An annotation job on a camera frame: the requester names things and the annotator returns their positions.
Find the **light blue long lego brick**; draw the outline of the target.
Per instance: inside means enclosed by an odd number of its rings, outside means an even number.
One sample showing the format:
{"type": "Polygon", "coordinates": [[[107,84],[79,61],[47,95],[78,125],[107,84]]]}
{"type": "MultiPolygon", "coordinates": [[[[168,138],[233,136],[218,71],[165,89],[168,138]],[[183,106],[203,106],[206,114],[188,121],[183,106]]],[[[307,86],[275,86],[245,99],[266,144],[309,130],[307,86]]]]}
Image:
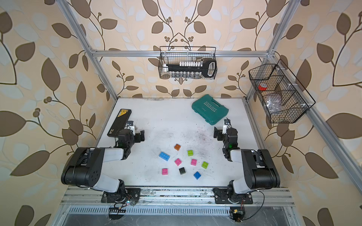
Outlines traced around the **light blue long lego brick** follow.
{"type": "Polygon", "coordinates": [[[170,155],[168,155],[168,154],[166,154],[166,153],[164,153],[164,152],[161,152],[161,153],[159,154],[159,157],[160,157],[161,159],[165,160],[165,161],[168,161],[168,160],[170,159],[170,155]]]}

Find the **pink lego brick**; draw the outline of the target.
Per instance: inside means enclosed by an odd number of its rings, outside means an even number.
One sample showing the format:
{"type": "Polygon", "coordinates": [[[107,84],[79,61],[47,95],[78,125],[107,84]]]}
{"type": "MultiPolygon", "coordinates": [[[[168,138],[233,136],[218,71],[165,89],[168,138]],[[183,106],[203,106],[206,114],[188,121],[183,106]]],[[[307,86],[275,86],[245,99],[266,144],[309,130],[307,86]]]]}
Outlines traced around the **pink lego brick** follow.
{"type": "Polygon", "coordinates": [[[168,168],[163,168],[162,169],[162,175],[163,176],[168,175],[168,168]]]}
{"type": "Polygon", "coordinates": [[[182,161],[179,158],[176,159],[174,162],[177,166],[180,166],[182,164],[182,161]]]}
{"type": "Polygon", "coordinates": [[[196,159],[192,159],[190,164],[191,164],[192,166],[196,166],[196,165],[197,165],[197,160],[196,160],[196,159]]]}

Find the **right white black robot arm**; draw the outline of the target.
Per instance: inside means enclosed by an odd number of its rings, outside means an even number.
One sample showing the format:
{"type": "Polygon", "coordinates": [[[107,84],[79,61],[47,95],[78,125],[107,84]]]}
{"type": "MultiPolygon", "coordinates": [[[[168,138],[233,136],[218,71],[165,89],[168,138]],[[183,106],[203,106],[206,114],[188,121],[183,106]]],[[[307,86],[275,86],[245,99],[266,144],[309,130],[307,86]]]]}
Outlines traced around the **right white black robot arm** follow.
{"type": "Polygon", "coordinates": [[[281,180],[267,149],[241,149],[238,131],[228,126],[214,128],[214,138],[223,142],[222,152],[229,162],[240,163],[242,177],[231,180],[225,189],[214,188],[216,204],[252,204],[251,193],[257,189],[280,186],[281,180]]]}

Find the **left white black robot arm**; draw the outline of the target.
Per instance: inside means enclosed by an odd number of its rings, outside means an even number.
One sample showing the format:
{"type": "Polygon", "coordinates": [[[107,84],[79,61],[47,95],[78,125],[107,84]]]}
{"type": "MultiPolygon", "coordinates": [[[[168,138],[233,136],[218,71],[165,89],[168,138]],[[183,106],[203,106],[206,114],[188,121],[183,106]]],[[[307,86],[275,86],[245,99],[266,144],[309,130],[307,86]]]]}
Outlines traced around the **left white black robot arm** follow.
{"type": "Polygon", "coordinates": [[[108,162],[120,162],[128,158],[135,143],[145,141],[145,131],[134,133],[131,129],[120,130],[114,147],[79,147],[65,165],[61,182],[64,185],[101,191],[102,203],[135,205],[140,198],[139,188],[127,190],[124,181],[102,173],[108,162]]]}

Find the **orange lego brick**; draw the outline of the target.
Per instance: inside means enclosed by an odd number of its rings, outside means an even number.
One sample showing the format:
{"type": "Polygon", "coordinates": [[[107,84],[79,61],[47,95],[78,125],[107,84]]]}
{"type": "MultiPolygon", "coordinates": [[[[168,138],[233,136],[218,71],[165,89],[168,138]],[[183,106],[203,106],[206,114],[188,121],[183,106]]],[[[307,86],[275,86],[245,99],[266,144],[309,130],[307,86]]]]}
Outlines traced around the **orange lego brick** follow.
{"type": "Polygon", "coordinates": [[[177,151],[179,151],[180,148],[181,148],[181,146],[180,146],[179,144],[176,144],[176,145],[174,146],[174,149],[177,150],[177,151]]]}

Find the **dark blue lego brick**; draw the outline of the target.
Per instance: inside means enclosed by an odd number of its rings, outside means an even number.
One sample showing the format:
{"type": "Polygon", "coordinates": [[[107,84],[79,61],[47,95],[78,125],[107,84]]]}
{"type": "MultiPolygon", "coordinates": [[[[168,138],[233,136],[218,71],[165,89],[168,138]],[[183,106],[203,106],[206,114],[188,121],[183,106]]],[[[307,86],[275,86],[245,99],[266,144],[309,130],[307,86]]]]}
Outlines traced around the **dark blue lego brick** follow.
{"type": "Polygon", "coordinates": [[[194,176],[194,178],[195,178],[196,180],[198,180],[198,179],[200,179],[201,174],[197,171],[197,172],[194,173],[193,176],[194,176]]]}

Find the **black lego brick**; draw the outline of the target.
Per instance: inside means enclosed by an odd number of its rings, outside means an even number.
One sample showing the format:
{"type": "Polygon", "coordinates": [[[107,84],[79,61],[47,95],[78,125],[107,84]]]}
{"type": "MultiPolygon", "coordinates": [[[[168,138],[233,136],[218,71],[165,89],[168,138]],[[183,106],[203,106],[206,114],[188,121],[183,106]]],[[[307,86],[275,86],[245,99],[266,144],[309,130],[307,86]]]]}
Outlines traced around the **black lego brick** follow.
{"type": "Polygon", "coordinates": [[[185,168],[184,168],[184,167],[179,168],[179,173],[180,173],[181,175],[185,174],[185,173],[186,173],[185,168]]]}

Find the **black flat box yellow label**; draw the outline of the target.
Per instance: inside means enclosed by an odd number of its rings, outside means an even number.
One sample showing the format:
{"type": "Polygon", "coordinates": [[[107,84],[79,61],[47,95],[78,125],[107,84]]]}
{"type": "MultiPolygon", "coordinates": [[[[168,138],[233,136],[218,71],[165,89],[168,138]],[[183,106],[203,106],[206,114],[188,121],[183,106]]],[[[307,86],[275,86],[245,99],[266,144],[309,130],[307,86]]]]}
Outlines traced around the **black flat box yellow label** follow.
{"type": "Polygon", "coordinates": [[[119,113],[117,114],[111,128],[109,129],[107,136],[108,137],[116,137],[118,133],[123,130],[129,121],[131,116],[132,110],[131,109],[120,109],[119,113]]]}

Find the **green plastic tool case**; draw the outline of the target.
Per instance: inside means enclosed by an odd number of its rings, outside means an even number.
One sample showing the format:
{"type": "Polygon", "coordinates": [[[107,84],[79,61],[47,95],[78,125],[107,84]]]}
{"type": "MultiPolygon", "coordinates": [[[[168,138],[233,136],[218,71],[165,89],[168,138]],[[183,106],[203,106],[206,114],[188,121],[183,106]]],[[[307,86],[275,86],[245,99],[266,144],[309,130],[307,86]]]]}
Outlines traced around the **green plastic tool case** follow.
{"type": "Polygon", "coordinates": [[[208,94],[192,103],[191,108],[210,125],[215,125],[229,112],[228,108],[218,103],[208,94]]]}

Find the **clear plastic bag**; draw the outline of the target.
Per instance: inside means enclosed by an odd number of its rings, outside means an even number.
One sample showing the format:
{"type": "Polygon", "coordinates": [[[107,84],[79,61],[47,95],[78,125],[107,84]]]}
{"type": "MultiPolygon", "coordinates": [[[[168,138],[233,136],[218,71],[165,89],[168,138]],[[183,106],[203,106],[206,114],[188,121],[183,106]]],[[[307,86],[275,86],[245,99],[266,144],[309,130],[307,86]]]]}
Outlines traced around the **clear plastic bag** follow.
{"type": "Polygon", "coordinates": [[[271,114],[282,111],[282,96],[278,93],[268,94],[265,103],[271,114]]]}

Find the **red tape roll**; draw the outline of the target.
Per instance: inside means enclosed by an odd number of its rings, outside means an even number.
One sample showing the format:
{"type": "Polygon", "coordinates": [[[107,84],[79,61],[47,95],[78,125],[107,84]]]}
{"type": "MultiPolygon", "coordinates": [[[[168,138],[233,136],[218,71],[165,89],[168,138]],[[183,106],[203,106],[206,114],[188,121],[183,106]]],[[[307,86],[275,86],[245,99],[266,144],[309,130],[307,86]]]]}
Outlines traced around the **red tape roll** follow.
{"type": "Polygon", "coordinates": [[[266,83],[260,83],[259,85],[258,85],[258,90],[259,91],[266,91],[268,89],[268,85],[266,84],[266,83]]]}

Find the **black socket holder tool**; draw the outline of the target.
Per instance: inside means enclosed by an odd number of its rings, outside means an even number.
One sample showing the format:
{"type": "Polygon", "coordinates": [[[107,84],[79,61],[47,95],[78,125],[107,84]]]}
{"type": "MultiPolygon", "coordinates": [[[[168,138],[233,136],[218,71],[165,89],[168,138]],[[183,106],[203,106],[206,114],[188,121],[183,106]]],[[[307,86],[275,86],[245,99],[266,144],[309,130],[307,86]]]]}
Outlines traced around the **black socket holder tool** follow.
{"type": "Polygon", "coordinates": [[[217,73],[217,61],[214,59],[201,59],[200,61],[179,62],[175,64],[163,64],[164,72],[174,72],[179,75],[201,76],[212,78],[217,73]]]}

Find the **right circuit board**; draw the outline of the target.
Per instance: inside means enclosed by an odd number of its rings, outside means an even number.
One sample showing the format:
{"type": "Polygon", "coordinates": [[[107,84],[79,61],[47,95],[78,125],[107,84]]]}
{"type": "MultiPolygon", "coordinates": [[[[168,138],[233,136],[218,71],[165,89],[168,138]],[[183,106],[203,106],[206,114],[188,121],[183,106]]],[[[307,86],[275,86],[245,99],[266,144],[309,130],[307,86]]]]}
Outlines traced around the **right circuit board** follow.
{"type": "Polygon", "coordinates": [[[242,222],[245,216],[245,210],[241,207],[231,207],[230,208],[230,218],[234,222],[242,222]]]}

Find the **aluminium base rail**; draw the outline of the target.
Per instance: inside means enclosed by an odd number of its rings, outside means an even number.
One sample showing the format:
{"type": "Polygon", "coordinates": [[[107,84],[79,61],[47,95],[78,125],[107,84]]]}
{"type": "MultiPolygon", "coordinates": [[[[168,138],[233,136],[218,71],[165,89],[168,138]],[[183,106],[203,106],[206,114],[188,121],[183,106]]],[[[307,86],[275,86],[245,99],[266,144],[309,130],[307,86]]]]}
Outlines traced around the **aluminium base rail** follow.
{"type": "MultiPolygon", "coordinates": [[[[131,205],[195,205],[195,206],[245,206],[295,207],[295,202],[287,188],[261,189],[246,195],[238,195],[230,199],[228,195],[215,194],[212,187],[156,187],[127,186],[126,195],[116,198],[118,201],[130,202],[131,205]]],[[[61,200],[63,205],[105,205],[111,204],[108,195],[88,188],[69,187],[61,200]]]]}

